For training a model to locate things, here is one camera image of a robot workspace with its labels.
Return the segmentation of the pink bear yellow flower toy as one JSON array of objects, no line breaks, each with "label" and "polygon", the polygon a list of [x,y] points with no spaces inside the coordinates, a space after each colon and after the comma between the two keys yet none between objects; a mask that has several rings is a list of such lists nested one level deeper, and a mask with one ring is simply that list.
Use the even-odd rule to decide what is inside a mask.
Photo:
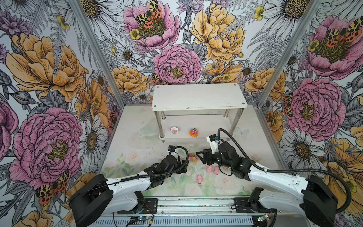
[{"label": "pink bear yellow flower toy", "polygon": [[196,154],[189,154],[189,161],[192,161],[194,163],[197,163],[199,160],[199,158],[197,157]]}]

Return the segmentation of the pink bear orange donut toy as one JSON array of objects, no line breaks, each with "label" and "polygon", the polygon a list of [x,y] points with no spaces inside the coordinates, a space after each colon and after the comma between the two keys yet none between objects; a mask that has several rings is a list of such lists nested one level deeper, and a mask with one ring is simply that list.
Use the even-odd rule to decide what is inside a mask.
[{"label": "pink bear orange donut toy", "polygon": [[197,137],[199,134],[198,130],[196,128],[193,128],[190,130],[190,136]]}]

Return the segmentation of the white hooded pink doll toy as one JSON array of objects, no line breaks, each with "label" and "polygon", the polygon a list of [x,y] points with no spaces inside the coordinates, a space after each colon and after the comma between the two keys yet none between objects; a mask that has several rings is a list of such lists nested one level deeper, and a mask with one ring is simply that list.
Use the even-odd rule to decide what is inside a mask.
[{"label": "white hooded pink doll toy", "polygon": [[179,128],[177,128],[177,127],[172,127],[170,130],[171,130],[172,134],[178,134],[179,133]]}]

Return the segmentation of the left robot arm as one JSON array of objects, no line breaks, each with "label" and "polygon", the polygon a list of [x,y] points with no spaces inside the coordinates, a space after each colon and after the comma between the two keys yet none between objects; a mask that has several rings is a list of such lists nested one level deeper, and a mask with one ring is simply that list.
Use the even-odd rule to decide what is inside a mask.
[{"label": "left robot arm", "polygon": [[103,214],[141,212],[146,200],[143,192],[156,188],[172,174],[187,172],[189,160],[180,160],[168,154],[160,163],[155,163],[137,175],[126,178],[93,177],[70,198],[70,207],[77,227],[93,224]]}]

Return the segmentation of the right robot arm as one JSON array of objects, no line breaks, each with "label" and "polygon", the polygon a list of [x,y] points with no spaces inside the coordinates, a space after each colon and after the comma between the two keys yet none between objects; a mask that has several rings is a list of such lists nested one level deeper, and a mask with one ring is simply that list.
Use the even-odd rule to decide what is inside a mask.
[{"label": "right robot arm", "polygon": [[289,211],[305,216],[320,227],[334,225],[338,199],[319,177],[271,173],[253,160],[239,156],[226,141],[196,155],[203,164],[227,167],[235,177],[261,185],[252,191],[248,201],[237,203],[237,209]]}]

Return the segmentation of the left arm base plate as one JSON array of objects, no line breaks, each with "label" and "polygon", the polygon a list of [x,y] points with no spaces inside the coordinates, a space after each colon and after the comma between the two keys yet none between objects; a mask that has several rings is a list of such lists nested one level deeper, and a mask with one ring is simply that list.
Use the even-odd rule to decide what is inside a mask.
[{"label": "left arm base plate", "polygon": [[139,214],[156,214],[158,209],[157,198],[146,198],[143,205],[137,205],[131,211],[118,211],[119,215],[139,215]]}]

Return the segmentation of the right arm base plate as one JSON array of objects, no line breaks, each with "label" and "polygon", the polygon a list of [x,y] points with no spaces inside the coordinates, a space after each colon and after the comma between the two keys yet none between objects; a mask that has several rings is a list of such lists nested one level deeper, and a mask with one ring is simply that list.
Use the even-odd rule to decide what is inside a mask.
[{"label": "right arm base plate", "polygon": [[247,197],[234,198],[231,209],[237,213],[273,213],[271,209],[266,209],[258,201],[250,202],[250,199]]}]

